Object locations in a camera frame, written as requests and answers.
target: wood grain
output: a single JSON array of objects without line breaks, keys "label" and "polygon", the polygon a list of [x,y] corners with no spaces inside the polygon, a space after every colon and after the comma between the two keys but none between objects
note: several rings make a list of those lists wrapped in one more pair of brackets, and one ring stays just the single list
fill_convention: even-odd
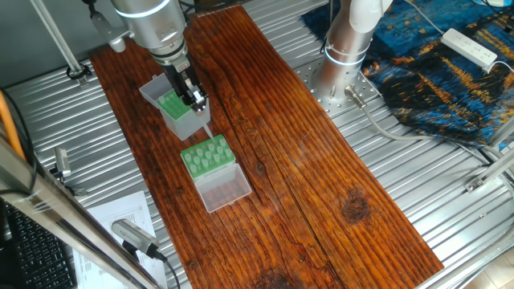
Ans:
[{"label": "wood grain", "polygon": [[186,28],[193,65],[253,193],[208,214],[181,142],[138,88],[162,73],[129,42],[91,55],[194,288],[412,288],[443,268],[241,6]]}]

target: keyboard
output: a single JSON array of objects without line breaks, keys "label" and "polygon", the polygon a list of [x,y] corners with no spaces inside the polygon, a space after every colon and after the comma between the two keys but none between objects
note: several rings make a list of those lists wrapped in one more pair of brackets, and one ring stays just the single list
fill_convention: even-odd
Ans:
[{"label": "keyboard", "polygon": [[26,288],[75,288],[63,242],[12,206],[6,204],[5,209]]}]

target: clear plastic box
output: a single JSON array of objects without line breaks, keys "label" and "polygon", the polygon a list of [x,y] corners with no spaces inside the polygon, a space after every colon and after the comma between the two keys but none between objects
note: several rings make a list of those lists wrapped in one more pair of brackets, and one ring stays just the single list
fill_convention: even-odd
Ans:
[{"label": "clear plastic box", "polygon": [[172,90],[173,87],[164,73],[159,76],[154,75],[152,81],[139,88],[143,97],[156,108],[159,108],[157,100]]},{"label": "clear plastic box", "polygon": [[209,213],[223,206],[232,205],[241,197],[251,193],[251,187],[239,164],[233,164],[212,173],[196,181],[194,185]]},{"label": "clear plastic box", "polygon": [[153,80],[139,88],[143,97],[154,107],[159,108],[162,118],[168,128],[180,140],[185,140],[210,121],[209,100],[201,117],[198,117],[190,107],[182,103],[175,94],[171,83],[163,73],[153,77]]},{"label": "clear plastic box", "polygon": [[210,121],[209,100],[207,100],[206,109],[200,117],[190,107],[182,103],[175,91],[162,96],[157,101],[157,105],[166,125],[180,140],[187,139],[202,128],[203,124]]},{"label": "clear plastic box", "polygon": [[251,193],[243,171],[223,135],[196,144],[181,152],[207,212],[231,205]]}]

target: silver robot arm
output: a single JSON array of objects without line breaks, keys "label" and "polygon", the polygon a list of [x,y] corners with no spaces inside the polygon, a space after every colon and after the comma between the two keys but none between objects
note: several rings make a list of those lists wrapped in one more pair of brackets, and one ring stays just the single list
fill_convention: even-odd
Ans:
[{"label": "silver robot arm", "polygon": [[128,36],[164,69],[169,82],[184,104],[203,112],[208,95],[202,90],[184,40],[186,20],[177,0],[111,0],[126,27],[112,27],[98,11],[91,18],[96,29],[116,52],[125,49]]},{"label": "silver robot arm", "polygon": [[378,21],[393,0],[341,0],[327,33],[324,59],[314,79],[316,92],[334,97],[357,81]]}]

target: silver cylinder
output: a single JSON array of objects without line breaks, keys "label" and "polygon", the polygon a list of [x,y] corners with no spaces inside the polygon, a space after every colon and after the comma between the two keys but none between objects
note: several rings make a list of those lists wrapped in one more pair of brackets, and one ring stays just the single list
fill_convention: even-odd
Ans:
[{"label": "silver cylinder", "polygon": [[323,62],[313,76],[316,94],[333,96],[357,81],[374,28],[367,33],[352,28],[349,22],[352,1],[358,0],[341,0],[341,10],[328,30]]},{"label": "silver cylinder", "polygon": [[112,4],[134,41],[147,49],[173,45],[186,27],[177,0],[112,0]]}]

